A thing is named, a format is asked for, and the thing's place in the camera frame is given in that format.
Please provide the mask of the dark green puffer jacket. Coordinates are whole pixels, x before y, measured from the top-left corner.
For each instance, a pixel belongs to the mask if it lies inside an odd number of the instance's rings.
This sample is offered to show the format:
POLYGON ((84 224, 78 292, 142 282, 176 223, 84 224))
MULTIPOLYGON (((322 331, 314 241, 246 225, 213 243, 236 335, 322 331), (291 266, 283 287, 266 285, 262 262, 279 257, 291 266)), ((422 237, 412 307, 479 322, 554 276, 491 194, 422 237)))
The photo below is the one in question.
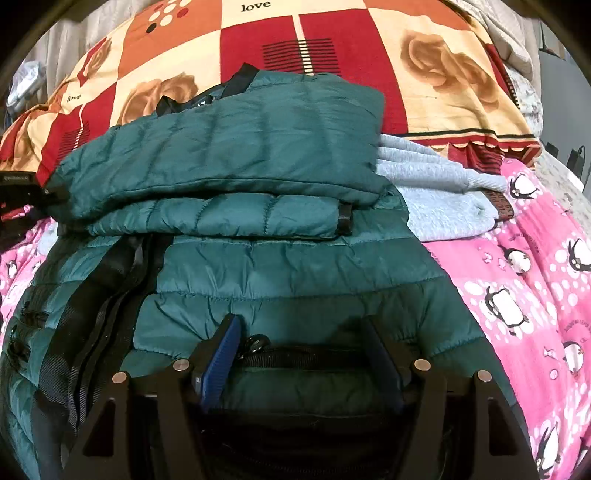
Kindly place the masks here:
POLYGON ((6 329, 2 477, 533 473, 499 358, 377 173, 384 104, 244 66, 31 186, 58 238, 6 329))

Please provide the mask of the red orange rose blanket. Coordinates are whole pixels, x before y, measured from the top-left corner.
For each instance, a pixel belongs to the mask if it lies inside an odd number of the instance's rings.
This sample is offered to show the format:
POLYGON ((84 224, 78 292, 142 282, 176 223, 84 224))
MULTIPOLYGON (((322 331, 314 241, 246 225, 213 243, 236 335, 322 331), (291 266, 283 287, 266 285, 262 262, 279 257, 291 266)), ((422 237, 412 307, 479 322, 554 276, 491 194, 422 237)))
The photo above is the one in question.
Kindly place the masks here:
POLYGON ((331 73, 381 91, 383 129, 469 168, 541 147, 487 29, 452 1, 153 1, 108 29, 1 140, 4 170, 46 180, 74 149, 186 102, 239 67, 331 73))

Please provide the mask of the pink penguin bed sheet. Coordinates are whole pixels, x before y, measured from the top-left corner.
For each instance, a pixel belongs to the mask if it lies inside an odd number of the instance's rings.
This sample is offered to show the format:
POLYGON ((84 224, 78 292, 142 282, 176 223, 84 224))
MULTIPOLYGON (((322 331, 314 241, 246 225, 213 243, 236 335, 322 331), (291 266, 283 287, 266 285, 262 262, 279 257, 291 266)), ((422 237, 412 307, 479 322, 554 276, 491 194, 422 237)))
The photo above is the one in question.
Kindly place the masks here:
POLYGON ((67 233, 8 322, 1 437, 21 471, 55 478, 109 374, 188 354, 222 317, 273 346, 351 347, 376 316, 436 367, 487 368, 541 477, 565 479, 590 438, 590 243, 516 160, 513 219, 424 244, 376 163, 74 154, 49 179, 67 233))

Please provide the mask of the grey folded sweatshirt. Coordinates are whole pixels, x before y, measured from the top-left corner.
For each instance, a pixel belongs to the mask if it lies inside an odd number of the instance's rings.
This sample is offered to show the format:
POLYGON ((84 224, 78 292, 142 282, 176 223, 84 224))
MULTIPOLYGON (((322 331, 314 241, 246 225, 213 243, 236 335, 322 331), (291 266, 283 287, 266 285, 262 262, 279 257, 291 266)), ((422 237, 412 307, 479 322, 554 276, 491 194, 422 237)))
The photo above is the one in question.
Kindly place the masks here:
POLYGON ((471 238, 492 230, 500 213, 487 194, 503 195, 508 187, 502 175, 466 168, 388 134, 380 136, 376 172, 401 193, 408 226, 422 242, 471 238))

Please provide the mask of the grey white patterned cloth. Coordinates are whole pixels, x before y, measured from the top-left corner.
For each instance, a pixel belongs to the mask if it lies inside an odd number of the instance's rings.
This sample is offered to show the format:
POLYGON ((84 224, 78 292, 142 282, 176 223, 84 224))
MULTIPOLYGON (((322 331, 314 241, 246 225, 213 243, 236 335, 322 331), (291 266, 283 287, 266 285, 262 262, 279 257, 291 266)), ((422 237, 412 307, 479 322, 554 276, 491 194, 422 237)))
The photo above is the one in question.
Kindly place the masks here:
MULTIPOLYGON (((467 17, 486 30, 515 89, 519 109, 536 138, 543 130, 541 66, 535 21, 524 17, 502 1, 456 1, 467 17)), ((548 147, 534 163, 535 173, 583 227, 590 229, 590 201, 575 175, 548 147)))

